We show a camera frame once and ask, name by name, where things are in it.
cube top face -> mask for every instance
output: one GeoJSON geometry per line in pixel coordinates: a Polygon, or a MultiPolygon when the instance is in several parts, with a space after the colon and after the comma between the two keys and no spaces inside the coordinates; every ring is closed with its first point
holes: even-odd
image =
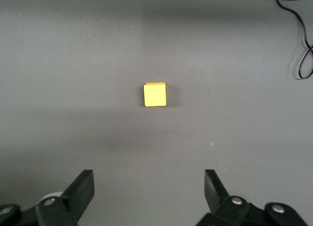
{"type": "Polygon", "coordinates": [[[166,106],[165,83],[146,83],[143,86],[145,106],[166,106]]]}

black cable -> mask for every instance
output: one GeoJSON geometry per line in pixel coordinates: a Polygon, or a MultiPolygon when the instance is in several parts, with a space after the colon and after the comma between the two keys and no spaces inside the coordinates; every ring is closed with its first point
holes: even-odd
{"type": "Polygon", "coordinates": [[[313,57],[313,46],[311,46],[311,45],[309,44],[309,42],[308,42],[307,30],[306,30],[306,28],[305,28],[304,22],[303,22],[302,18],[300,17],[300,15],[299,15],[296,11],[294,11],[294,10],[292,10],[292,9],[290,9],[290,8],[287,8],[287,7],[283,6],[283,5],[281,4],[280,0],[276,0],[276,3],[278,4],[278,6],[279,6],[280,8],[282,8],[282,9],[284,9],[284,10],[286,10],[286,11],[289,11],[289,12],[293,13],[293,14],[297,17],[297,19],[299,20],[299,22],[300,22],[300,24],[301,24],[301,27],[302,27],[302,30],[303,30],[304,42],[305,42],[305,45],[307,46],[307,52],[306,52],[306,54],[304,55],[304,57],[303,57],[303,59],[302,59],[300,65],[299,65],[298,74],[299,74],[299,77],[300,77],[301,79],[307,79],[307,78],[311,77],[311,75],[313,74],[313,68],[312,68],[311,72],[310,72],[308,75],[303,76],[302,73],[301,73],[301,67],[302,67],[302,65],[303,65],[304,60],[305,60],[305,59],[307,58],[307,56],[309,55],[309,53],[311,53],[311,56],[313,57]]]}

gray table surface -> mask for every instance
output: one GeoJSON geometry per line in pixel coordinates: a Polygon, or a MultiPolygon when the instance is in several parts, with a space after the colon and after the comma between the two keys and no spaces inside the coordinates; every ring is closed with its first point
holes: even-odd
{"type": "MultiPolygon", "coordinates": [[[[312,2],[286,3],[311,43],[312,2]]],[[[0,203],[93,169],[81,226],[193,226],[215,169],[313,225],[313,78],[294,79],[301,29],[274,0],[0,0],[0,33],[0,203]],[[144,107],[147,82],[168,106],[144,107]]]]}

silver screw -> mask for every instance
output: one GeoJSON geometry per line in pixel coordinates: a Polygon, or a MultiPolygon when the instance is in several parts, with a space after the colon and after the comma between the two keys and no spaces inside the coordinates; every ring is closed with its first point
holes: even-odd
{"type": "Polygon", "coordinates": [[[44,205],[51,205],[51,204],[54,203],[54,201],[55,201],[54,198],[50,198],[50,199],[48,199],[47,201],[45,201],[44,205]]]}
{"type": "Polygon", "coordinates": [[[273,205],[272,209],[276,211],[277,213],[285,213],[284,208],[280,205],[273,205]]]}
{"type": "Polygon", "coordinates": [[[7,207],[7,208],[5,208],[5,209],[2,209],[2,210],[0,211],[0,215],[5,215],[5,214],[9,213],[12,209],[13,209],[12,206],[7,207]]]}
{"type": "Polygon", "coordinates": [[[231,201],[236,204],[236,205],[241,205],[243,203],[243,201],[240,199],[240,198],[237,198],[237,197],[233,197],[231,199],[231,201]]]}

yellow block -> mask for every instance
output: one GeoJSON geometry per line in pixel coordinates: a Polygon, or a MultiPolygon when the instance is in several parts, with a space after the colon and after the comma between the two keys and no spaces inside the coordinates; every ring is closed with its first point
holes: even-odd
{"type": "Polygon", "coordinates": [[[165,83],[146,83],[143,86],[145,106],[166,106],[165,83]]]}

